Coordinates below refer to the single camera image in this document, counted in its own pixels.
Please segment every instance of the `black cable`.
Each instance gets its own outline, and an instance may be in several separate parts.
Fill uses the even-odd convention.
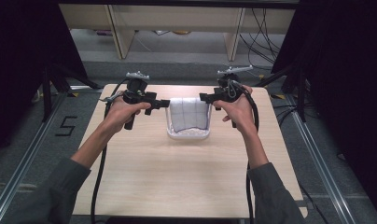
[[[276,106],[273,106],[272,108],[276,109],[276,108],[292,107],[292,106],[296,106],[296,105],[276,105]]]
[[[302,186],[302,184],[299,182],[299,186],[300,188],[302,189],[302,191],[304,191],[305,195],[307,195],[308,199],[311,201],[311,203],[314,205],[314,208],[316,209],[316,211],[319,213],[319,215],[322,217],[323,221],[328,224],[328,220],[326,219],[326,217],[323,215],[322,211],[320,211],[320,209],[317,207],[316,203],[314,202],[314,200],[312,199],[312,197],[310,196],[310,194],[307,192],[307,190]]]
[[[270,50],[270,49],[268,49],[267,47],[264,47],[264,46],[262,46],[262,45],[260,45],[259,44],[259,42],[257,42],[257,38],[255,37],[255,38],[253,38],[253,36],[252,36],[252,34],[249,34],[249,36],[250,36],[250,38],[252,38],[252,40],[259,46],[259,47],[261,47],[262,49],[267,49],[267,50]]]
[[[287,118],[287,116],[288,116],[289,114],[291,114],[293,111],[297,110],[297,108],[298,108],[298,107],[295,106],[294,108],[291,108],[291,109],[287,110],[287,112],[284,114],[284,116],[282,116],[282,118],[278,121],[278,123],[279,123],[279,127],[282,126],[282,123],[284,122],[285,118]]]
[[[264,29],[265,29],[265,35],[267,36],[268,43],[269,43],[269,44],[272,44],[272,45],[273,45],[274,47],[276,47],[277,49],[280,49],[280,48],[278,48],[275,44],[273,44],[273,42],[270,40],[270,37],[268,36],[267,21],[265,20],[266,14],[267,14],[267,8],[263,8]]]
[[[119,86],[124,83],[126,80],[128,80],[128,78],[124,78],[117,86],[116,88],[113,90],[112,94],[111,95],[114,95],[116,94],[117,90],[119,89]],[[110,106],[112,105],[111,102],[107,102],[106,103],[106,108],[105,108],[105,114],[104,114],[104,118],[106,118],[107,114],[109,113],[109,110],[110,110]],[[102,220],[95,220],[95,205],[96,205],[96,198],[98,197],[98,190],[99,190],[99,187],[101,185],[101,179],[102,179],[102,175],[104,173],[104,168],[105,168],[105,159],[106,159],[106,152],[107,152],[107,145],[105,146],[105,148],[102,150],[102,157],[101,157],[101,162],[99,164],[99,171],[98,171],[98,175],[96,177],[96,182],[95,182],[95,186],[93,188],[93,193],[92,193],[92,200],[91,200],[91,223],[92,224],[96,224]]]
[[[244,37],[243,37],[241,34],[239,34],[239,36],[240,36],[241,39],[244,41],[244,43],[246,44],[246,46],[249,48],[249,52],[250,52],[250,51],[253,51],[253,52],[255,52],[258,56],[260,56],[261,58],[265,59],[265,60],[268,61],[269,63],[274,63],[274,60],[273,60],[273,59],[267,57],[265,54],[263,54],[263,53],[261,53],[260,51],[258,51],[257,49],[254,49],[254,48],[253,48],[253,44],[254,44],[255,42],[252,42],[252,44],[249,45],[249,44],[246,42],[246,40],[244,39]]]
[[[243,38],[241,35],[240,35],[240,37],[242,38],[242,40],[244,41],[244,43],[246,44],[246,46],[249,48],[249,51],[247,52],[247,60],[249,61],[250,65],[252,65],[253,67],[258,68],[258,69],[262,69],[262,70],[270,71],[271,68],[268,68],[268,67],[259,67],[259,66],[256,66],[256,65],[252,64],[252,62],[251,62],[251,60],[250,60],[250,51],[251,51],[251,50],[255,50],[255,49],[252,49],[252,48],[251,48],[252,45],[253,45],[253,43],[252,43],[252,45],[249,46],[249,45],[246,43],[246,41],[244,40],[244,38]]]
[[[253,118],[255,120],[255,126],[256,130],[258,131],[259,127],[259,120],[258,120],[258,107],[256,106],[255,101],[253,100],[252,96],[250,95],[250,92],[242,86],[239,82],[232,82],[232,85],[234,85],[236,88],[238,88],[246,97],[247,101],[252,107],[253,110]],[[247,163],[246,170],[250,170],[250,164]],[[254,224],[254,213],[253,213],[253,204],[252,204],[252,194],[250,192],[250,179],[249,175],[246,175],[246,199],[247,199],[247,206],[249,208],[249,222],[250,224]]]
[[[271,55],[273,56],[273,58],[275,59],[276,58],[276,56],[275,56],[275,51],[273,50],[273,48],[271,47],[271,44],[272,45],[274,45],[273,44],[273,42],[270,40],[270,38],[268,37],[268,29],[267,29],[267,22],[266,22],[266,15],[267,15],[267,9],[266,8],[263,8],[263,21],[261,22],[261,24],[259,23],[259,21],[258,21],[258,18],[257,18],[257,16],[256,16],[256,13],[255,13],[255,11],[254,11],[254,9],[252,8],[252,13],[253,13],[253,17],[255,18],[255,20],[256,20],[256,23],[258,24],[258,34],[259,33],[262,33],[262,35],[263,35],[263,37],[264,37],[264,39],[267,41],[267,44],[268,44],[268,46],[269,46],[269,48],[268,48],[268,50],[271,52]],[[262,30],[262,26],[263,26],[263,24],[264,24],[264,28],[265,28],[265,34],[264,34],[264,31]]]

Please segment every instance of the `person's right hand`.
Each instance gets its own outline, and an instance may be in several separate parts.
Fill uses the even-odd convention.
[[[138,115],[142,109],[149,109],[150,107],[151,104],[145,102],[129,105],[124,102],[122,97],[118,97],[111,105],[103,124],[109,132],[118,133],[125,123],[132,120],[132,114]]]
[[[244,86],[250,93],[252,93],[252,88]],[[249,104],[249,101],[246,99],[244,94],[242,94],[236,101],[233,103],[228,103],[225,101],[214,101],[213,106],[221,107],[227,112],[227,116],[224,117],[223,121],[232,120],[236,123],[238,131],[253,132],[255,128],[255,123],[253,120],[253,110],[252,106]]]

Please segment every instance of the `black mount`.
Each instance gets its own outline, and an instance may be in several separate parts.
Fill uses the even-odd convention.
[[[160,109],[161,107],[168,107],[169,100],[156,100],[157,93],[152,91],[145,91],[147,83],[141,78],[131,78],[127,84],[127,90],[123,93],[122,99],[125,103],[134,105],[141,102],[150,103],[151,107],[145,110],[146,115],[151,115],[153,109]],[[124,129],[131,130],[133,128],[133,121],[135,114],[132,114],[132,120],[124,125]]]
[[[207,104],[212,104],[214,101],[235,102],[242,94],[242,91],[236,86],[232,85],[232,82],[239,82],[239,77],[233,73],[224,75],[217,79],[219,87],[214,88],[214,94],[200,93],[201,101],[205,101]],[[236,124],[233,122],[232,127],[236,128]]]

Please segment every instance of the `person's left hand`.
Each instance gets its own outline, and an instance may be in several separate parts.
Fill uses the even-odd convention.
[[[150,107],[150,103],[143,102],[129,105],[124,102],[122,97],[116,98],[110,106],[110,110],[104,120],[107,130],[112,133],[118,133],[125,123],[132,120],[132,114],[138,115],[142,109],[148,109]]]

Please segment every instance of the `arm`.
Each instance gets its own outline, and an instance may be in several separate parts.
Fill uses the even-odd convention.
[[[115,100],[107,117],[99,124],[81,148],[62,160],[49,178],[21,204],[8,223],[69,223],[76,196],[90,174],[90,168],[111,137],[118,133],[131,114],[139,114],[148,103],[128,105],[122,98]]]
[[[234,121],[244,139],[251,168],[248,175],[255,193],[257,223],[304,223],[300,209],[268,161],[253,121],[252,107],[246,97],[241,95],[233,103],[215,101],[214,106],[227,112],[223,121]]]

